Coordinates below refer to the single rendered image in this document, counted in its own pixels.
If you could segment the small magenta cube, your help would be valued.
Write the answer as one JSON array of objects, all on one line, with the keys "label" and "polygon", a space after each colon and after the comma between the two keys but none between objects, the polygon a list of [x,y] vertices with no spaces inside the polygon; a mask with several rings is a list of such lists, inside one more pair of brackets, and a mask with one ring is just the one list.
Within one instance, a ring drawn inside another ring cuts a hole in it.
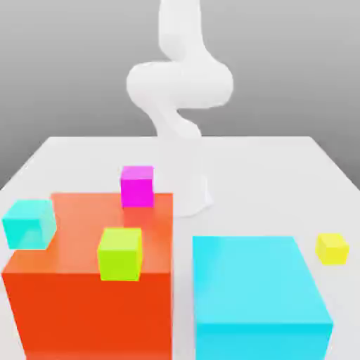
[{"label": "small magenta cube", "polygon": [[154,168],[149,165],[124,166],[120,177],[123,207],[153,207]]}]

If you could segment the small lime green cube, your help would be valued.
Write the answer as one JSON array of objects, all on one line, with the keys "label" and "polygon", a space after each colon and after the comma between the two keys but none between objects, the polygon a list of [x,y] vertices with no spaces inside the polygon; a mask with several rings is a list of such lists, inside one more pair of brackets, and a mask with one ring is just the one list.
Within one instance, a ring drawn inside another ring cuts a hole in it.
[{"label": "small lime green cube", "polygon": [[102,281],[139,281],[143,260],[141,229],[104,228],[97,258]]}]

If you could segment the small cyan cube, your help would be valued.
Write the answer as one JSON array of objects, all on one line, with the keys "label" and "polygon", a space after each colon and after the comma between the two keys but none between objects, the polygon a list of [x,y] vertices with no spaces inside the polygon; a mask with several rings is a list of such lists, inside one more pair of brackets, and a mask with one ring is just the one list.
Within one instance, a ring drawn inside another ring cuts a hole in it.
[{"label": "small cyan cube", "polygon": [[2,224],[11,250],[45,250],[57,230],[50,199],[16,200]]}]

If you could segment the small yellow cube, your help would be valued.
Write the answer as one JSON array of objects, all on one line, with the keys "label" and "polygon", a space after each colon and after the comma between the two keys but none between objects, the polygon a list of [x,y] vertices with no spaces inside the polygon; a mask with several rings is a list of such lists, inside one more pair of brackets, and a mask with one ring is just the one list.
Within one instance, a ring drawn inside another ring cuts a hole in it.
[{"label": "small yellow cube", "polygon": [[343,265],[347,262],[349,244],[339,233],[320,233],[315,253],[324,265]]}]

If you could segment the large cyan box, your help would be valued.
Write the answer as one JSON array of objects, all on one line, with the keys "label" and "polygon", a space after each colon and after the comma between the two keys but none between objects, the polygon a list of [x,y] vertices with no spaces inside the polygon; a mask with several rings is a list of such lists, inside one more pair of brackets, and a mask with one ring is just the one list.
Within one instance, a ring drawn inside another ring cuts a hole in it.
[{"label": "large cyan box", "polygon": [[195,360],[325,360],[333,320],[295,240],[193,238]]}]

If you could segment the large orange box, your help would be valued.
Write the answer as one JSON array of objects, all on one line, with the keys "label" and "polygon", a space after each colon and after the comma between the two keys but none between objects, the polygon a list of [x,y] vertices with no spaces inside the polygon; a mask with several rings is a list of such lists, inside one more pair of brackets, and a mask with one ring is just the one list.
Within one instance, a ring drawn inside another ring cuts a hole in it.
[{"label": "large orange box", "polygon": [[[45,250],[17,250],[2,278],[27,360],[172,360],[173,200],[123,208],[117,193],[54,193]],[[106,227],[140,228],[138,281],[102,281]]]}]

